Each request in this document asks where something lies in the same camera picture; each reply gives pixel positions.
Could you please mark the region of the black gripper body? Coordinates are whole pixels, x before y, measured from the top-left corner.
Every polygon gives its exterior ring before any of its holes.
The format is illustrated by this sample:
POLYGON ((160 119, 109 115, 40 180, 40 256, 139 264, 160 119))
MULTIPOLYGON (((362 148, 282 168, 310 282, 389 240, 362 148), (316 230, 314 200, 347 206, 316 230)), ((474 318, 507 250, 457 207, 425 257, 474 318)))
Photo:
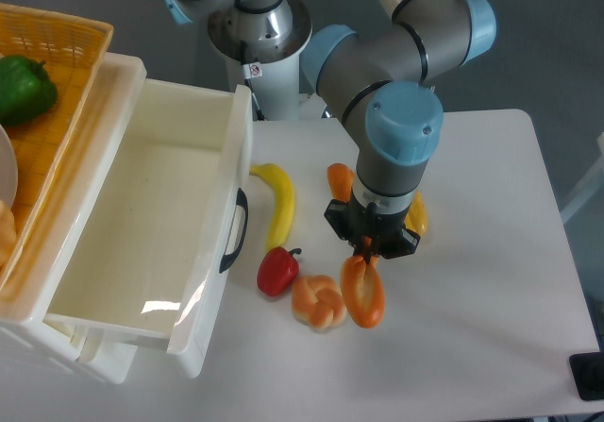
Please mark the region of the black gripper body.
POLYGON ((418 233, 406 228, 407 212, 379 213, 376 203, 364 207, 351 198, 348 202, 332 199, 324 216, 336 235, 353 247, 355 255, 360 255, 361 238, 367 236, 372 239, 373 257, 395 259, 414 254, 421 240, 418 233))

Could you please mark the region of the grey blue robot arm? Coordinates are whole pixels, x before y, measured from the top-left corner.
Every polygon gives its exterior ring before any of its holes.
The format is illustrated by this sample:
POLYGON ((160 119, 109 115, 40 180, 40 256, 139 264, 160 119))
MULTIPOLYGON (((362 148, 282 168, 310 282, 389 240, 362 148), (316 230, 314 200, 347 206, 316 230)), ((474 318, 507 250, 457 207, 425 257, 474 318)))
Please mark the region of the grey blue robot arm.
POLYGON ((356 255, 407 256, 420 234, 406 216, 440 139, 443 108, 428 82, 487 52, 487 0, 379 0, 390 27, 362 39, 345 25, 314 30, 300 0, 163 0, 176 23, 202 22, 231 85, 259 120, 298 113, 306 79, 359 149, 346 200, 325 217, 356 255))

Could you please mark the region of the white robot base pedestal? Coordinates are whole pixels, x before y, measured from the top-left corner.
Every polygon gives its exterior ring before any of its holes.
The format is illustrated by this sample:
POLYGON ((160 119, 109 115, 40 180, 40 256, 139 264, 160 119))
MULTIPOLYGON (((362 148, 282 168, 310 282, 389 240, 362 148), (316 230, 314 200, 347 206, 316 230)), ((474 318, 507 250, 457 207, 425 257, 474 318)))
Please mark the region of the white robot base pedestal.
POLYGON ((216 11, 208 20, 214 49, 223 57, 230 88, 252 92, 255 118, 299 118, 300 55, 312 23, 301 0, 281 0, 265 12, 239 8, 216 11))

